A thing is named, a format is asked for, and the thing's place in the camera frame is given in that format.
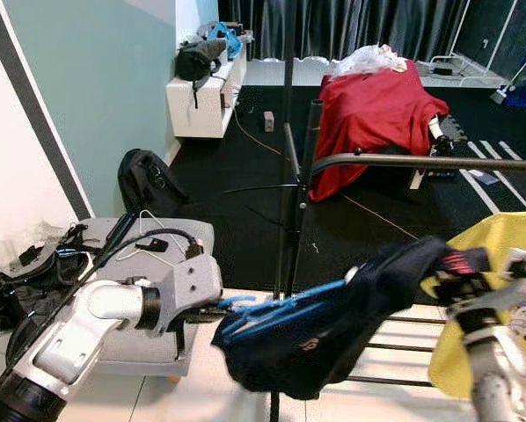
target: white line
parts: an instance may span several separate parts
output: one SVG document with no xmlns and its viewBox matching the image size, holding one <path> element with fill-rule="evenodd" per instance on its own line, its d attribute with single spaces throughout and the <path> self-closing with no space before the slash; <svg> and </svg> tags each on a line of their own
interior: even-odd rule
<svg viewBox="0 0 526 422">
<path fill-rule="evenodd" d="M 490 145 L 490 142 L 488 141 L 480 141 L 482 142 L 482 145 L 484 145 L 484 148 L 486 148 L 486 150 L 490 153 L 490 155 L 495 158 L 496 160 L 501 160 L 501 156 L 500 154 L 498 154 L 496 152 L 495 149 L 493 149 L 492 145 Z M 511 191 L 511 193 L 513 195 L 515 195 L 515 197 L 526 207 L 526 200 L 521 196 L 520 193 L 517 192 L 517 189 L 515 189 L 513 187 L 513 185 L 511 185 L 511 183 L 509 183 L 509 180 L 506 179 L 506 177 L 501 174 L 501 171 L 493 171 L 493 174 L 495 174 L 499 180 L 501 180 L 501 182 Z"/>
<path fill-rule="evenodd" d="M 38 99 L 38 102 L 40 103 L 40 108 L 42 109 L 42 112 L 44 113 L 44 117 L 46 118 L 47 123 L 50 126 L 50 130 L 52 131 L 52 135 L 54 136 L 55 141 L 58 144 L 58 148 L 60 149 L 60 152 L 62 153 L 63 159 L 68 166 L 69 172 L 71 173 L 71 177 L 76 183 L 77 190 L 79 191 L 79 193 L 81 194 L 81 197 L 84 200 L 84 204 L 87 207 L 87 211 L 89 211 L 89 215 L 91 217 L 94 217 L 95 213 L 93 213 L 93 208 L 91 206 L 91 203 L 89 202 L 89 199 L 87 198 L 87 195 L 85 194 L 84 187 L 81 184 L 81 180 L 79 180 L 76 170 L 74 169 L 73 163 L 69 159 L 68 152 L 66 151 L 63 145 L 63 142 L 62 142 L 62 138 L 60 137 L 60 134 L 58 133 L 54 125 L 54 122 L 52 121 L 52 117 L 50 116 L 50 113 L 48 112 L 46 103 L 44 102 L 44 98 L 40 94 L 40 90 L 38 88 L 38 85 L 36 84 L 36 79 L 34 79 L 34 75 L 30 67 L 28 66 L 28 61 L 26 60 L 25 53 L 23 52 L 23 49 L 20 46 L 20 43 L 18 42 L 17 34 L 15 34 L 13 25 L 11 23 L 11 20 L 9 19 L 9 14 L 7 13 L 7 10 L 5 9 L 5 6 L 3 4 L 3 0 L 0 0 L 0 12 L 1 12 L 1 17 L 3 19 L 3 22 L 5 23 L 5 27 L 7 28 L 7 32 L 9 33 L 9 36 L 11 37 L 13 46 L 15 47 L 15 50 L 17 50 L 18 58 L 23 64 L 23 68 L 25 70 L 26 76 L 28 77 L 28 80 L 31 86 L 33 87 L 34 95 L 36 95 L 36 98 Z"/>
<path fill-rule="evenodd" d="M 513 151 L 511 149 L 511 147 L 509 145 L 507 145 L 504 141 L 500 141 L 498 142 L 500 144 L 500 146 L 503 148 L 504 151 L 506 151 L 509 156 L 511 156 L 514 160 L 517 160 L 517 161 L 522 161 L 522 158 L 520 156 L 518 156 L 515 151 Z"/>
<path fill-rule="evenodd" d="M 479 158 L 487 158 L 482 151 L 479 150 L 479 148 L 476 146 L 476 144 L 472 141 L 468 141 L 466 143 L 474 151 L 474 154 L 476 154 Z"/>
<path fill-rule="evenodd" d="M 478 194 L 480 199 L 484 201 L 486 206 L 492 211 L 492 214 L 498 214 L 500 210 L 496 207 L 496 205 L 493 203 L 492 199 L 488 196 L 488 194 L 480 187 L 480 185 L 474 180 L 474 178 L 471 176 L 471 174 L 466 171 L 465 169 L 460 169 L 460 174 L 463 175 L 463 178 L 466 179 L 466 181 L 472 186 L 472 189 Z"/>
<path fill-rule="evenodd" d="M 484 145 L 484 148 L 486 148 L 486 151 L 490 153 L 490 155 L 495 158 L 496 160 L 501 160 L 500 154 L 496 152 L 495 149 L 493 149 L 493 146 L 490 145 L 490 142 L 488 141 L 480 141 L 482 145 Z"/>
</svg>

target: small box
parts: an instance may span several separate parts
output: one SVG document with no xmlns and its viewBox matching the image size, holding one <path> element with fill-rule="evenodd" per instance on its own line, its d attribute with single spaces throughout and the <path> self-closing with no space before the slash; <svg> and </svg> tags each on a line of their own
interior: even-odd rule
<svg viewBox="0 0 526 422">
<path fill-rule="evenodd" d="M 265 132 L 273 132 L 274 131 L 273 112 L 263 112 L 263 118 L 265 119 Z"/>
</svg>

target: floor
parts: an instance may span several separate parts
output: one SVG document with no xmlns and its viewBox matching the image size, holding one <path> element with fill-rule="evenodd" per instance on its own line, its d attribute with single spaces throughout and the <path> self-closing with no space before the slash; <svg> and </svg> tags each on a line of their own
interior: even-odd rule
<svg viewBox="0 0 526 422">
<path fill-rule="evenodd" d="M 526 159 L 526 110 L 496 105 L 489 98 L 492 90 L 427 89 L 447 101 L 468 135 L 467 140 L 457 144 L 458 156 L 475 156 L 468 142 L 484 149 L 480 140 L 486 140 L 503 156 L 499 142 L 506 141 Z M 293 88 L 296 107 L 291 123 L 298 147 L 302 147 L 308 104 L 318 94 L 316 86 Z M 185 207 L 182 216 L 211 222 L 215 227 L 215 256 L 225 287 L 273 288 L 279 230 L 274 222 L 280 215 L 279 190 L 216 193 L 281 183 L 280 156 L 245 134 L 254 136 L 268 148 L 281 149 L 281 130 L 264 133 L 261 124 L 265 110 L 273 111 L 277 118 L 281 116 L 281 95 L 280 86 L 243 87 L 237 121 L 232 120 L 225 138 L 187 139 L 172 163 L 180 184 L 194 199 L 200 200 Z M 462 175 L 450 179 L 426 178 L 421 189 L 410 191 L 409 174 L 408 169 L 369 168 L 341 195 L 310 204 L 296 289 L 337 280 L 349 267 L 373 257 L 386 244 L 427 235 L 450 240 L 492 214 Z M 507 177 L 526 197 L 526 178 L 513 173 Z M 503 184 L 483 189 L 501 211 L 526 209 Z M 432 302 L 419 293 L 416 303 Z"/>
</svg>

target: yellow cloth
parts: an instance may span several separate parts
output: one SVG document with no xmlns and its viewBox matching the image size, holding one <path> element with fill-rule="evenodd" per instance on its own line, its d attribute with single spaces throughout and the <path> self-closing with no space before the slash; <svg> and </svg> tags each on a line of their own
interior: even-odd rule
<svg viewBox="0 0 526 422">
<path fill-rule="evenodd" d="M 486 218 L 449 241 L 453 248 L 464 250 L 486 247 L 490 258 L 492 273 L 485 276 L 493 289 L 503 288 L 507 282 L 498 276 L 508 255 L 508 248 L 526 249 L 526 213 L 501 213 Z M 433 278 L 424 280 L 421 287 L 435 297 Z M 502 321 L 509 320 L 508 311 L 500 313 Z M 429 377 L 439 389 L 453 397 L 470 397 L 471 370 L 461 338 L 463 333 L 457 323 L 445 324 L 437 346 L 433 352 Z M 526 353 L 526 340 L 518 338 Z"/>
</svg>

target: black bag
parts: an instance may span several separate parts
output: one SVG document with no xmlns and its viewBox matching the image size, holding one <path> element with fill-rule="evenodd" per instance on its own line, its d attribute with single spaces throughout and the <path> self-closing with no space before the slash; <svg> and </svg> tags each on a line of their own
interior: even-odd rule
<svg viewBox="0 0 526 422">
<path fill-rule="evenodd" d="M 34 259 L 41 260 L 41 264 L 31 272 L 17 278 L 0 272 L 0 331 L 14 329 L 7 344 L 7 364 L 54 311 L 87 267 L 87 255 L 78 252 L 96 254 L 100 251 L 83 245 L 82 235 L 86 228 L 78 224 L 69 229 L 56 251 L 47 258 L 40 256 L 42 248 L 33 246 L 21 254 L 30 254 Z M 64 255 L 59 253 L 62 250 L 74 252 Z"/>
<path fill-rule="evenodd" d="M 129 213 L 149 210 L 156 217 L 172 217 L 188 196 L 167 164 L 151 151 L 131 149 L 119 167 L 119 188 Z"/>
<path fill-rule="evenodd" d="M 244 330 L 234 337 L 225 330 L 244 313 L 226 316 L 212 344 L 224 352 L 230 376 L 244 388 L 282 392 L 299 400 L 316 398 L 326 384 L 347 379 L 380 324 L 413 305 L 420 282 L 450 253 L 453 250 L 434 237 L 387 251 L 362 266 L 349 283 L 323 294 L 328 297 L 310 296 L 289 315 L 272 309 L 269 313 L 275 316 L 265 326 L 236 328 Z M 464 256 L 468 251 L 454 253 L 470 263 Z M 476 263 L 480 271 L 489 269 L 485 252 L 478 261 L 483 261 Z"/>
<path fill-rule="evenodd" d="M 185 81 L 193 82 L 194 108 L 199 108 L 196 92 L 212 73 L 220 69 L 218 56 L 225 48 L 225 40 L 211 40 L 185 44 L 180 49 L 175 60 L 175 74 Z"/>
</svg>

